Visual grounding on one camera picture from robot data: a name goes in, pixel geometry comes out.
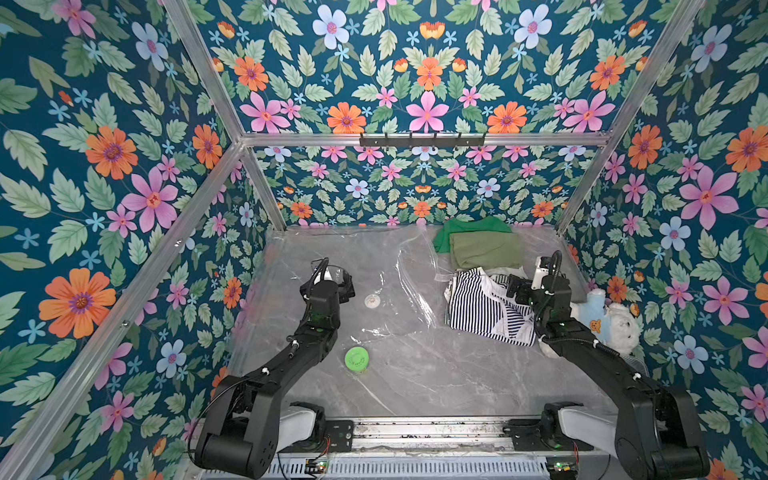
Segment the blue white striped garment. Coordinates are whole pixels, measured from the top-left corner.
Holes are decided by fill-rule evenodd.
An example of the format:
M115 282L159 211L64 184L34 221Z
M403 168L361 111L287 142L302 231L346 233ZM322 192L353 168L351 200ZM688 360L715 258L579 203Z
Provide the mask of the blue white striped garment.
M511 345L535 343L533 311L507 296L508 275L488 275L482 268L454 273L445 291L445 324Z

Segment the olive green garment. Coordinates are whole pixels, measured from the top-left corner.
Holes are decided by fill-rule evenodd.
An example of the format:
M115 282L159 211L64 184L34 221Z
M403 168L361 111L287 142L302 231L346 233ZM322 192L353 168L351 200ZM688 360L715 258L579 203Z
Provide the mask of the olive green garment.
M518 235L511 232L477 231L450 236L453 266L460 270L473 268L519 268L523 266L524 249Z

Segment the bag of clothes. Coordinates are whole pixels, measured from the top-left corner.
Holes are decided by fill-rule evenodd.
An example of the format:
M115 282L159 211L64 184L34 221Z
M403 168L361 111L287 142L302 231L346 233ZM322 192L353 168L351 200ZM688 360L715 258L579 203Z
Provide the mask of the bag of clothes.
M435 253L433 227L292 229L272 234L249 294L232 367L246 373L264 364L286 344L304 311L299 288L313 260L328 257L347 270L356 294L341 306L341 326L332 351L303 381L353 377L345 353L362 346L370 354L365 380L392 380L422 387L488 381L532 382L568 378L577 368L545 356L540 347L511 345L445 324L444 291L454 270ZM372 293L376 309L365 306Z

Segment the green tank top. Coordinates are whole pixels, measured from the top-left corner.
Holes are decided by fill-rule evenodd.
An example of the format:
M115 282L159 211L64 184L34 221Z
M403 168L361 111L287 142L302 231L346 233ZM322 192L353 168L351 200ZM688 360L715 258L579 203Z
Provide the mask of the green tank top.
M474 221L462 221L456 218L450 219L447 220L437 232L433 240L434 250L438 254L449 253L450 237L453 234L475 232L511 233L512 229L509 224L496 217L486 217Z

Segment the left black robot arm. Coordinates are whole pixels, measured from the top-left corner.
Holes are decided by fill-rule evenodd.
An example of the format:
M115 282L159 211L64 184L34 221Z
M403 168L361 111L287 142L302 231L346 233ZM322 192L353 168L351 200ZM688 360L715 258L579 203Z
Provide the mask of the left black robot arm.
M259 479L267 473L279 444L285 395L331 352L341 326L340 305L355 296L352 276L323 257L299 288L304 302L287 345L263 366L220 381L202 413L197 443L188 446L191 462L208 470Z

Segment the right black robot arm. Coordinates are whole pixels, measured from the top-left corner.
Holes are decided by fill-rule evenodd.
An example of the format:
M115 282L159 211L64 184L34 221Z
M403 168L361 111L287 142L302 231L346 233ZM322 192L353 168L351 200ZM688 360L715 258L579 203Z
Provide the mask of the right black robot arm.
M555 356L583 371L617 411L601 415L581 404L549 403L542 411L542 434L581 441L607 453L631 479L705 476L705 435L690 394L636 370L572 315L570 283L561 263L561 253L554 252L546 258L542 276L510 276L507 295L531 307L536 337Z

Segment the white round bag valve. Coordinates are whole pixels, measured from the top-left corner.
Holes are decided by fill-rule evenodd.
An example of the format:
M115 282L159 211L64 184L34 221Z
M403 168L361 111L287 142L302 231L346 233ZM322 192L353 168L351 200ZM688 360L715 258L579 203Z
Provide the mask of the white round bag valve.
M369 309L376 309L382 305L382 297L377 293L369 294L365 298L365 306Z

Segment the green round lid container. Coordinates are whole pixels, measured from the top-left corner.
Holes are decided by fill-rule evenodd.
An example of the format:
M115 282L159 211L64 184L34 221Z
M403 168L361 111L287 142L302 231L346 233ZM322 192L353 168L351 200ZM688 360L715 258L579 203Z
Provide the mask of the green round lid container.
M368 368L369 363L370 354L368 350L362 346L352 347L345 353L344 364L351 372L364 372Z

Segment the white teddy bear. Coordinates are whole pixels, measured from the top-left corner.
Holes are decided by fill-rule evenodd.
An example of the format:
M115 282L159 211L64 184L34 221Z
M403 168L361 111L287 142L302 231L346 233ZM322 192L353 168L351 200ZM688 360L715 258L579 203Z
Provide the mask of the white teddy bear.
M542 353L549 358L561 357L545 339L574 338L582 331L581 327L576 327L578 322L589 331L589 345L600 342L621 356L630 355L639 344L641 328L627 307L620 303L607 305L605 301L606 291L596 288L588 292L585 302L571 302L572 319L558 329L557 335L537 336Z

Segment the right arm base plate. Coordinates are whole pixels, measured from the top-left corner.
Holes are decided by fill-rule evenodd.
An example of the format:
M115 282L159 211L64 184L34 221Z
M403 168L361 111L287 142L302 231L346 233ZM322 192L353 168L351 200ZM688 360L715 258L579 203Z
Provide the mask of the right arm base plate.
M512 440L516 451L593 451L594 447L568 437L561 426L559 412L580 403L547 403L537 418L513 418L502 426L505 437Z

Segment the black hook rail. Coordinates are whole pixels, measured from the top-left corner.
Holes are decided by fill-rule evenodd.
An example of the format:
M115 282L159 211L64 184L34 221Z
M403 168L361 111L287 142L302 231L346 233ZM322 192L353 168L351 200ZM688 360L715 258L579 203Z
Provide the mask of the black hook rail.
M412 148L412 147L436 147L438 149L453 149L459 147L480 147L484 146L486 136L458 134L361 134L358 137L361 147L392 147L392 148Z

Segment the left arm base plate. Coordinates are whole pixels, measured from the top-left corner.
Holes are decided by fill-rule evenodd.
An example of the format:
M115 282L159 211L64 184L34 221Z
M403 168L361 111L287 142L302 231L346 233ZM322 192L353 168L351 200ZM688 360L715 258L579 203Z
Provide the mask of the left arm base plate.
M352 451L355 423L352 420L326 420L316 426L308 439L301 440L279 451L286 453L347 453Z

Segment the aluminium front rail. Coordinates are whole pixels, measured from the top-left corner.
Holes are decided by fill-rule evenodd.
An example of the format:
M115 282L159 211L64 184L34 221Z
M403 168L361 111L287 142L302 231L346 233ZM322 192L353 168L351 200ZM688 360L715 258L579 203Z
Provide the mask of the aluminium front rail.
M271 448L279 451L308 439L316 426L326 420L352 420L355 433L352 451L363 450L472 450L516 451L510 438L502 432L503 424L513 418L538 416L447 416L447 417L339 417L329 418L313 404L294 404L281 412L277 440ZM564 433L611 453L616 436L617 417L588 409L582 405L565 407L559 414Z

